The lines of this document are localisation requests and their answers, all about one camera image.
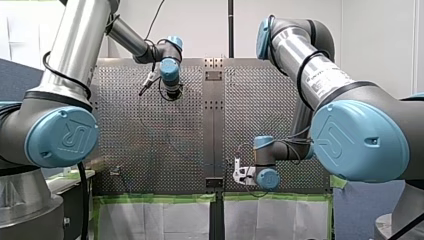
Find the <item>label sticker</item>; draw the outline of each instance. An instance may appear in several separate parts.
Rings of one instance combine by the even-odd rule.
[[[334,63],[327,63],[324,68],[315,71],[306,79],[306,83],[319,98],[353,82],[355,81]]]

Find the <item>pegboard wall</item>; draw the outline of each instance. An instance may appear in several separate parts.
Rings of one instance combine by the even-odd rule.
[[[92,83],[101,129],[96,195],[204,193],[206,177],[224,177],[224,191],[246,191],[233,182],[228,163],[237,146],[257,135],[288,135],[294,84],[256,59],[220,59],[216,68],[208,61],[184,59],[183,97],[175,102],[160,97],[157,83],[138,96],[151,65],[99,61]],[[251,146],[243,148],[242,165],[248,164]],[[316,160],[279,162],[278,170],[279,191],[329,189],[328,173]]]

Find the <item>blue joint cap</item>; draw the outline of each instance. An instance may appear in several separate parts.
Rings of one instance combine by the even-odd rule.
[[[411,98],[414,98],[414,97],[424,97],[424,92],[415,93],[414,95],[411,96]]]
[[[272,168],[265,168],[256,176],[256,183],[259,187],[271,191],[280,184],[280,174]]]
[[[268,59],[269,31],[268,18],[266,18],[259,25],[258,36],[256,39],[256,57],[258,59]]]
[[[314,152],[332,174],[370,183],[397,179],[409,163],[399,126],[369,104],[340,100],[322,107],[311,125]]]
[[[25,154],[44,168],[69,167],[93,150],[99,129],[94,116],[80,107],[55,109],[40,118],[25,140]]]
[[[253,149],[257,150],[266,147],[274,142],[273,136],[258,136],[253,141]]]
[[[160,76],[167,86],[175,86],[179,82],[180,65],[173,58],[165,58],[160,63]]]
[[[177,45],[180,48],[180,51],[183,50],[183,40],[178,36],[169,36],[168,40]]]

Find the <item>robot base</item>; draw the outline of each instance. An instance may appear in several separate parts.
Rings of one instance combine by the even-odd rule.
[[[387,240],[424,212],[424,190],[405,184],[405,189],[392,214],[377,218],[374,228],[374,240]],[[424,223],[418,224],[403,235],[400,240],[424,239]]]
[[[0,239],[63,240],[63,215],[40,170],[0,177]]]

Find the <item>white wall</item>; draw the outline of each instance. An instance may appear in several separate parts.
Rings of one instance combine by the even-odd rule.
[[[356,80],[376,82],[395,97],[410,96],[415,91],[418,1],[343,0],[343,70]]]
[[[146,36],[161,0],[122,0],[118,13],[138,34]],[[228,52],[227,0],[167,0],[149,39],[156,42],[178,35],[184,57],[220,57]],[[130,57],[121,46],[109,43],[110,57]]]
[[[147,33],[161,0],[122,0],[121,17],[141,36]],[[228,56],[227,0],[167,0],[155,22],[151,39],[179,35],[184,57]],[[235,57],[256,57],[256,34],[269,14],[281,18],[312,18],[325,23],[340,49],[340,0],[235,0]],[[110,57],[131,55],[116,43],[109,43]]]
[[[415,84],[417,92],[424,92],[424,2],[417,0],[415,34]]]
[[[0,1],[0,58],[44,69],[65,7],[58,1]],[[100,51],[107,57],[107,38]]]

